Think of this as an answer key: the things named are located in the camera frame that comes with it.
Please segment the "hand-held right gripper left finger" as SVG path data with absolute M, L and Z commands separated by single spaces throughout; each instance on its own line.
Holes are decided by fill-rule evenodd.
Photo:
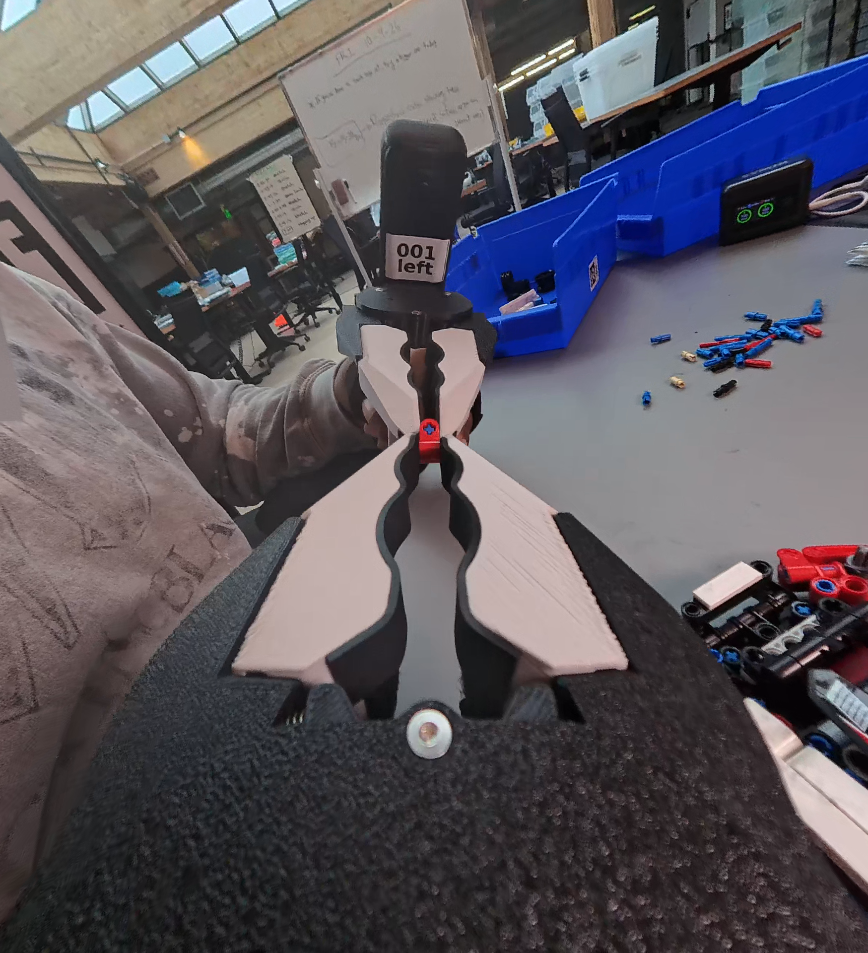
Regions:
M 384 684 L 407 623 L 398 548 L 411 530 L 415 436 L 404 435 L 300 518 L 233 659 L 233 674 Z

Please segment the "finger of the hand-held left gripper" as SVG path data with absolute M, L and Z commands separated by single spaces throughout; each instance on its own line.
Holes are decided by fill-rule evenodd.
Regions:
M 432 334 L 442 352 L 437 364 L 442 378 L 438 388 L 440 435 L 455 436 L 472 416 L 485 374 L 475 335 L 468 329 L 445 328 Z
M 387 325 L 362 325 L 359 383 L 391 435 L 415 435 L 419 395 L 411 378 L 406 332 Z

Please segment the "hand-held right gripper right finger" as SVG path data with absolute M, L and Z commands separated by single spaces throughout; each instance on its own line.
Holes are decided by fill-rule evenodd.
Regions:
M 558 513 L 454 436 L 441 445 L 457 575 L 458 654 L 489 648 L 504 681 L 624 671 L 628 658 Z

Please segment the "toy brick race car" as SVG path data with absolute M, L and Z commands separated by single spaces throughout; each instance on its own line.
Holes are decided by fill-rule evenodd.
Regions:
M 680 615 L 742 693 L 797 815 L 868 901 L 868 545 L 776 557 L 718 574 Z

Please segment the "person's left forearm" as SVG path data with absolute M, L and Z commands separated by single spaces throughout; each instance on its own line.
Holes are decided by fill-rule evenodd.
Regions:
M 167 433 L 202 486 L 224 503 L 260 503 L 287 478 L 378 447 L 352 358 L 311 360 L 280 388 L 197 374 L 186 381 L 190 396 Z

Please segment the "grey desk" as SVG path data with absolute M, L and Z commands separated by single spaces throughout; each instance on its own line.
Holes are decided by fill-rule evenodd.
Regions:
M 807 226 L 612 269 L 564 350 L 498 360 L 473 448 L 574 515 L 666 600 L 780 548 L 868 544 L 868 230 Z M 692 342 L 825 307 L 768 371 L 683 364 Z

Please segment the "black office chair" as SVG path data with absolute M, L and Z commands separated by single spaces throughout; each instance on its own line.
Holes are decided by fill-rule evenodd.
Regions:
M 253 329 L 264 345 L 258 364 L 270 370 L 274 359 L 290 348 L 305 351 L 310 337 L 288 316 L 287 305 L 276 291 L 261 258 L 249 256 L 245 268 L 249 286 L 242 296 L 246 299 Z
M 320 327 L 318 315 L 321 313 L 339 315 L 343 302 L 322 268 L 321 256 L 307 236 L 301 235 L 293 241 L 299 270 L 296 303 L 305 316 L 305 320 L 314 327 Z

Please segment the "handwritten flip chart paper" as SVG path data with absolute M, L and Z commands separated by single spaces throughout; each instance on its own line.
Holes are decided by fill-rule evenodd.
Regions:
M 291 155 L 280 156 L 249 174 L 284 243 L 309 235 L 321 226 L 321 218 L 303 184 Z

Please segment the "short blue plastic bin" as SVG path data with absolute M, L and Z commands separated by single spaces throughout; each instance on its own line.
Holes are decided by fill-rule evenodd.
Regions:
M 446 288 L 459 292 L 497 331 L 495 358 L 565 349 L 617 259 L 618 185 L 614 177 L 478 227 L 454 245 Z M 500 275 L 534 278 L 553 269 L 543 304 L 501 316 L 509 301 Z

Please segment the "white plastic storage box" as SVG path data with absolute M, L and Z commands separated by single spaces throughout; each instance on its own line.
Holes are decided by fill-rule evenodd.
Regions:
M 587 120 L 595 120 L 645 95 L 655 85 L 659 18 L 583 54 L 573 75 Z

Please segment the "long blue plastic bin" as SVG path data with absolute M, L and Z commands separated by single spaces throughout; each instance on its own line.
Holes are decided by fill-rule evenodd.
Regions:
M 618 246 L 672 255 L 717 234 L 722 186 L 785 160 L 821 186 L 868 165 L 868 54 L 762 88 L 595 168 L 616 181 Z

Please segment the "heap of blue red pins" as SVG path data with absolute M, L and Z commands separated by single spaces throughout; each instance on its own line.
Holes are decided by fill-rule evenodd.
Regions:
M 746 312 L 746 327 L 737 333 L 692 342 L 678 353 L 678 360 L 708 375 L 722 375 L 712 386 L 711 398 L 725 400 L 738 388 L 737 374 L 745 370 L 768 371 L 773 367 L 772 349 L 785 341 L 802 345 L 823 337 L 825 307 L 821 299 L 813 301 L 802 315 L 772 318 L 762 312 Z

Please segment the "wooden background table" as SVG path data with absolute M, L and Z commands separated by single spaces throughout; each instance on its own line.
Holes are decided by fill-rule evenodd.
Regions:
M 681 93 L 709 89 L 714 111 L 727 106 L 730 102 L 732 77 L 755 64 L 767 52 L 773 49 L 780 51 L 787 47 L 802 26 L 803 19 L 798 18 L 790 26 L 768 33 L 762 39 L 654 87 L 633 102 L 587 119 L 584 128 L 591 131 L 593 137 L 602 138 L 608 147 L 610 158 L 614 160 L 618 156 L 620 139 L 630 131 L 661 136 L 664 107 Z

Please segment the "black device with green circles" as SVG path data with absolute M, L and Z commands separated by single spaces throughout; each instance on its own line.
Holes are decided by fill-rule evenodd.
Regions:
M 718 244 L 735 245 L 807 224 L 813 172 L 813 160 L 801 156 L 723 184 Z

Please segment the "pale box with black print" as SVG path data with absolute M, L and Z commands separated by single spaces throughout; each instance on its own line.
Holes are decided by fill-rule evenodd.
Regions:
M 156 341 L 160 331 L 0 134 L 0 261 L 70 293 L 102 319 Z

